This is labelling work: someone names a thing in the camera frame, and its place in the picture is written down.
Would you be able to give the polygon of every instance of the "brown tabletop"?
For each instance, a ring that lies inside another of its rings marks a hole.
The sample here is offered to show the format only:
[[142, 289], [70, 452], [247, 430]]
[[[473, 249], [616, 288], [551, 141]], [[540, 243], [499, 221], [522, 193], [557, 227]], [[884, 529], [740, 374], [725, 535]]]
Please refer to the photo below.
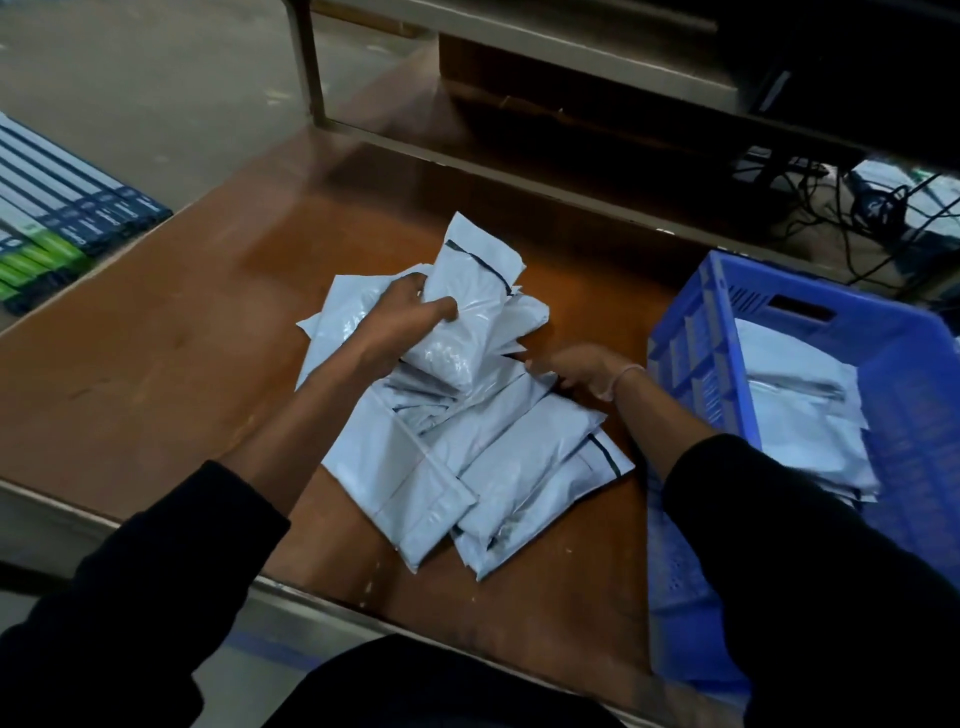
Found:
[[[432, 261], [460, 210], [523, 255], [551, 307], [524, 343], [589, 338], [643, 360], [703, 251], [448, 168], [305, 130], [0, 335], [0, 476], [123, 520], [291, 392], [338, 273]], [[616, 418], [605, 425], [629, 446]], [[580, 503], [483, 583], [452, 543], [410, 573], [320, 468], [273, 578], [645, 715], [644, 493]]]

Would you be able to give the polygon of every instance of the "metal post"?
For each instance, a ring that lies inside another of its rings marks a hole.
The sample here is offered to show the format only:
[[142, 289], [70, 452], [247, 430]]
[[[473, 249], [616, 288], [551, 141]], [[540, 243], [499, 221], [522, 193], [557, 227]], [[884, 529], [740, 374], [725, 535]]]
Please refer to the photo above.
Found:
[[310, 0], [283, 0], [290, 21], [290, 37], [294, 41], [294, 57], [300, 76], [300, 93], [314, 126], [326, 125], [324, 89], [320, 84], [320, 67], [317, 63], [317, 45], [313, 39], [313, 22], [310, 19]]

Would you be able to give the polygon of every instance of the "stacked boxes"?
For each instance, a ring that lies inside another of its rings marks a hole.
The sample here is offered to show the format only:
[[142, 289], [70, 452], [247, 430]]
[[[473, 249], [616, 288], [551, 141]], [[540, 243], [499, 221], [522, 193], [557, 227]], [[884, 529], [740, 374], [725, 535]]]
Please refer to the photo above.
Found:
[[10, 313], [171, 214], [0, 112], [0, 304]]

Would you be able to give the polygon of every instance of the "floor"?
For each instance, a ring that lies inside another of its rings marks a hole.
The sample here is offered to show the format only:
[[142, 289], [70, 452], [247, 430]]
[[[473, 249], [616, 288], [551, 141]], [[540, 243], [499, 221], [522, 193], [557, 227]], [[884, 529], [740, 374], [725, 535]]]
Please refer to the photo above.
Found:
[[[315, 37], [333, 103], [424, 42], [322, 17]], [[280, 0], [0, 0], [0, 110], [174, 210], [305, 123]], [[0, 593], [0, 630], [32, 604]], [[356, 643], [335, 632], [319, 659]], [[234, 630], [196, 725], [262, 725], [308, 667]]]

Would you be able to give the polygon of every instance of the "blue plastic crate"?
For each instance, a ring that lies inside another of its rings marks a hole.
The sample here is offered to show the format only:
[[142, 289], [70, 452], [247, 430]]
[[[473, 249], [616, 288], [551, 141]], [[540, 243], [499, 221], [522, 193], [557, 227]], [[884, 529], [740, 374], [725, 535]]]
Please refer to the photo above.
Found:
[[[863, 516], [960, 587], [960, 357], [936, 316], [746, 258], [710, 253], [647, 344], [651, 375], [719, 429], [759, 448], [734, 319], [801, 339], [859, 369], [880, 503]], [[650, 482], [647, 552], [654, 672], [743, 693], [720, 602]]]

